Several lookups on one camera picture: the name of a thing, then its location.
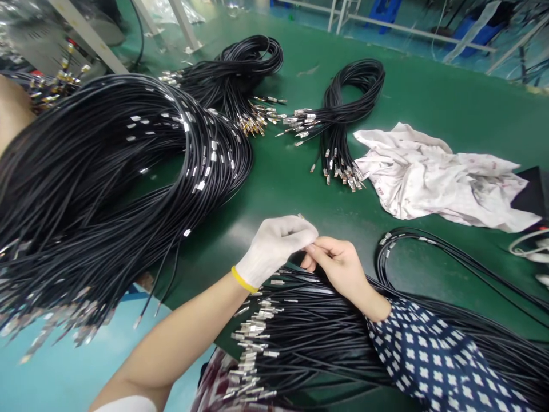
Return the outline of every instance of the blue patterned shirt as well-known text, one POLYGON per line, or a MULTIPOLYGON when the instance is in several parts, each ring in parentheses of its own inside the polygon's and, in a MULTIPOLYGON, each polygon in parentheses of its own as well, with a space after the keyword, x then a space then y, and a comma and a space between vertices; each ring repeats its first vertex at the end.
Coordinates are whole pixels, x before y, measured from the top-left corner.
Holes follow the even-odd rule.
POLYGON ((395 385, 429 411, 529 412, 528 402, 490 368, 475 342, 432 312, 389 299, 369 336, 395 385))

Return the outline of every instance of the hand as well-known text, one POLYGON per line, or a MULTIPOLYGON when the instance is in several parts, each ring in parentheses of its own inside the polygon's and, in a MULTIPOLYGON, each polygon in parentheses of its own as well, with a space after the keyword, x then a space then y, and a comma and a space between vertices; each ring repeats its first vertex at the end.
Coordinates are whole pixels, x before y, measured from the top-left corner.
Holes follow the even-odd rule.
POLYGON ((292 253, 313 243, 318 235, 311 223, 297 216, 266 219, 246 255, 233 267, 233 275, 245 289, 255 292, 292 253))
POLYGON ((322 266, 333 287, 349 300, 357 294, 363 294, 369 287, 368 280, 353 244, 346 240, 321 236, 305 247, 307 252, 301 267, 308 272, 322 266))
POLYGON ((317 263, 321 265, 336 291, 373 322, 389 316, 391 304, 368 283, 351 242, 322 236, 305 250, 307 254, 301 262, 303 269, 312 272, 317 263))

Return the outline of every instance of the floor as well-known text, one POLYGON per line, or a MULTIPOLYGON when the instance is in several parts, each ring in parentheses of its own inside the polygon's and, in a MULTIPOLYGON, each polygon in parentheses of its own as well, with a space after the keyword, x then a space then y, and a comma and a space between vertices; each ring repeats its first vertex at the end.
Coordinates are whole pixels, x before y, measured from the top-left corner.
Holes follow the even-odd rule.
MULTIPOLYGON (((51 347, 57 338, 54 333, 24 365, 20 364, 20 360, 40 332, 44 321, 24 329, 6 347, 7 338, 0 339, 0 410, 87 410, 137 343, 171 312, 162 306, 155 318, 158 300, 153 298, 143 321, 134 330, 133 323, 144 302, 144 299, 122 302, 110 324, 100 328, 94 340, 87 346, 74 348, 71 337, 67 336, 51 347)), ((166 412, 184 412, 190 408, 202 365, 208 362, 213 350, 214 346, 211 346, 176 382, 168 399, 166 412)))

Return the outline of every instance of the crumpled white cloth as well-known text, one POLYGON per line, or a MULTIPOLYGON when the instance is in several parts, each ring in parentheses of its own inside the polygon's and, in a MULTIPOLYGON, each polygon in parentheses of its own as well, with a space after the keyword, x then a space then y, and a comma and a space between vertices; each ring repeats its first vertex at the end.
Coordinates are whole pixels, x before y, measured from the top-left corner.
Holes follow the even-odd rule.
POLYGON ((540 217, 511 208, 527 180, 520 165, 491 154, 457 153, 440 139, 398 123, 390 132, 359 130, 370 151, 355 162, 376 188, 381 206, 397 219, 438 213, 471 226, 514 233, 540 217))

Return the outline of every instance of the green table surface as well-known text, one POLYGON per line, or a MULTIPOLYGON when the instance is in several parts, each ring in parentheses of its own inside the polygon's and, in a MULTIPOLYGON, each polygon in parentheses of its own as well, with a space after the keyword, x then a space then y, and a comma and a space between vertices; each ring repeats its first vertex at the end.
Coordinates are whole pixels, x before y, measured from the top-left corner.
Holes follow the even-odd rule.
MULTIPOLYGON (((404 122, 443 139, 454 152, 491 153, 519 163, 523 168, 547 164, 549 99, 546 96, 529 93, 499 78, 281 19, 253 13, 237 13, 236 17, 224 13, 208 16, 213 19, 195 28, 204 47, 190 59, 211 59, 230 43, 250 35, 274 37, 284 50, 284 66, 264 81, 257 94, 286 98, 288 113, 298 108, 320 107, 331 77, 347 63, 362 58, 380 60, 387 72, 381 98, 368 118, 348 128, 349 146, 355 157, 362 156, 367 148, 354 140, 353 131, 390 130, 397 122, 404 122)), ((345 92, 348 99, 357 96, 354 90, 345 92)), ((366 273, 375 273, 373 255, 379 239, 393 228, 412 226, 441 236, 525 291, 549 299, 549 291, 534 279, 542 268, 507 252, 516 235, 467 227, 436 215, 397 220, 381 208, 370 183, 366 183, 367 190, 352 193, 339 181, 327 186, 319 166, 315 173, 309 173, 317 144, 310 142, 296 148, 292 136, 275 137, 281 127, 269 125, 266 136, 253 141, 255 161, 248 181, 229 203, 208 216, 188 238, 179 257, 176 281, 166 300, 171 309, 227 273, 244 255, 264 219, 297 213, 302 213, 322 235, 351 241, 366 273)), ((144 182, 139 191, 146 192, 170 181, 178 166, 176 161, 163 165, 150 175, 154 180, 144 182)), ((413 240, 401 242, 393 250, 388 270, 400 290, 475 310, 526 338, 549 340, 548 330, 429 244, 413 240)), ((160 277, 159 296, 166 287, 169 271, 167 267, 160 277)), ((538 311, 532 309, 532 312, 547 320, 538 311)), ((240 350, 231 340, 230 332, 237 329, 245 317, 233 319, 216 339, 217 345, 234 356, 238 356, 240 350)), ((326 391, 312 396, 324 399, 330 395, 330 391, 326 391)), ((380 389, 341 405, 338 410, 361 410, 364 405, 372 410, 413 409, 396 390, 380 389)))

